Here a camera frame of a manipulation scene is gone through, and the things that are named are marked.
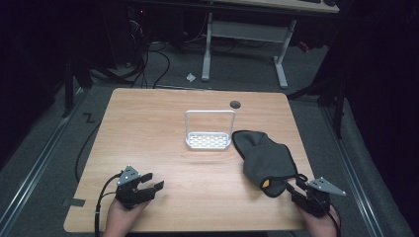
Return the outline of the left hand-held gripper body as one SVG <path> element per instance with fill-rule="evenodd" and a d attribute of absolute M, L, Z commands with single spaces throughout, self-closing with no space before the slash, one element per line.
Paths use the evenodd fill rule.
<path fill-rule="evenodd" d="M 140 190 L 142 183 L 141 174 L 132 166 L 127 165 L 117 181 L 116 199 L 126 208 L 133 209 L 136 205 L 154 199 L 155 194 L 150 194 L 146 189 Z"/>

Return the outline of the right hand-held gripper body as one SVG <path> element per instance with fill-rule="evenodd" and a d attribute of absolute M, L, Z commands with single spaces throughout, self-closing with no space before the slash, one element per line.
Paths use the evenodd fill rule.
<path fill-rule="evenodd" d="M 318 179 L 307 181 L 305 194 L 296 191 L 292 196 L 292 201 L 305 212 L 315 217 L 323 217 L 330 211 L 331 195 L 344 197 L 346 193 L 320 177 Z"/>

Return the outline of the dark grey cloth black trim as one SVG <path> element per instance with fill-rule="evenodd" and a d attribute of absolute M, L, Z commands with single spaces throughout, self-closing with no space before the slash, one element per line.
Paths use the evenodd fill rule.
<path fill-rule="evenodd" d="M 280 196 L 286 189 L 287 180 L 297 176 L 290 150 L 267 133 L 237 130 L 232 133 L 232 142 L 243 159 L 243 174 L 267 197 Z"/>

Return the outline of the person's left hand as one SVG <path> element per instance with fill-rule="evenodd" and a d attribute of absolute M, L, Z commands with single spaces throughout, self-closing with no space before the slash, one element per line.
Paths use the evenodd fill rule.
<path fill-rule="evenodd" d="M 102 237 L 126 237 L 148 205 L 149 201 L 138 204 L 133 209 L 126 209 L 118 200 L 114 199 L 108 210 Z"/>

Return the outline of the person's right hand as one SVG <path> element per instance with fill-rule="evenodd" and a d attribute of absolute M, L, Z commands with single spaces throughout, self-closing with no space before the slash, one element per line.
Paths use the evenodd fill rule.
<path fill-rule="evenodd" d="M 338 237 L 334 222 L 329 216 L 317 218 L 300 207 L 297 210 L 304 219 L 311 237 Z"/>

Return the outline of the grey tape strip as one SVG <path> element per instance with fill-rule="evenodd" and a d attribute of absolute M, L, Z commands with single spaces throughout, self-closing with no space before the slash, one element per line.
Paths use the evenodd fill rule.
<path fill-rule="evenodd" d="M 65 198 L 62 202 L 62 206 L 80 206 L 83 207 L 85 204 L 85 199 L 80 198 Z"/>

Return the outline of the black metal stand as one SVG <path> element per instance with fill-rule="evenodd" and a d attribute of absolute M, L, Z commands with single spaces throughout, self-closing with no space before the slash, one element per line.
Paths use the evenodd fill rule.
<path fill-rule="evenodd" d="M 297 99 L 303 95 L 319 93 L 317 104 L 319 107 L 334 107 L 332 120 L 333 131 L 338 138 L 342 138 L 341 124 L 344 115 L 344 99 L 346 89 L 346 76 L 334 76 L 321 82 L 316 82 L 301 90 L 287 95 L 289 100 Z"/>
<path fill-rule="evenodd" d="M 81 89 L 90 89 L 93 85 L 90 72 L 85 63 L 74 56 L 70 56 L 65 64 L 64 77 L 64 114 L 67 118 L 74 107 L 74 81 Z"/>

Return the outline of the white-legged wooden desk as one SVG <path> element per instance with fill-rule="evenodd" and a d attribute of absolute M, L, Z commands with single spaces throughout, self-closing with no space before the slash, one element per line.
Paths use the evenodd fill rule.
<path fill-rule="evenodd" d="M 210 79 L 211 40 L 227 38 L 235 40 L 255 40 L 279 43 L 282 47 L 273 57 L 279 86 L 288 88 L 283 60 L 292 39 L 299 17 L 335 17 L 340 9 L 337 5 L 327 6 L 297 0 L 133 0 L 153 7 L 179 8 L 182 10 L 201 10 L 208 13 L 206 49 L 203 59 L 202 80 Z M 284 26 L 234 22 L 233 20 L 215 20 L 215 13 L 243 14 L 287 18 Z"/>

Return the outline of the metal floor rail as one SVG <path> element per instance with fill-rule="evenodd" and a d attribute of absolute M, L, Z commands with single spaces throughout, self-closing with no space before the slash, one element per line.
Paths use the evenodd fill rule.
<path fill-rule="evenodd" d="M 349 186 L 351 188 L 353 197 L 357 204 L 358 210 L 363 217 L 367 229 L 371 237 L 383 237 L 382 229 L 377 221 L 375 212 L 373 211 L 370 199 L 363 189 L 361 180 L 359 179 L 356 170 L 352 164 L 349 153 L 341 138 L 336 135 L 333 126 L 332 113 L 328 109 L 320 108 L 323 118 L 328 126 L 328 129 L 333 137 L 333 140 L 339 151 L 339 157 L 342 163 L 344 173 L 347 177 Z"/>
<path fill-rule="evenodd" d="M 64 97 L 58 98 L 30 128 L 0 171 L 0 237 L 6 237 L 14 225 L 48 165 L 73 111 L 84 97 L 83 93 L 77 94 L 69 109 L 65 107 Z"/>

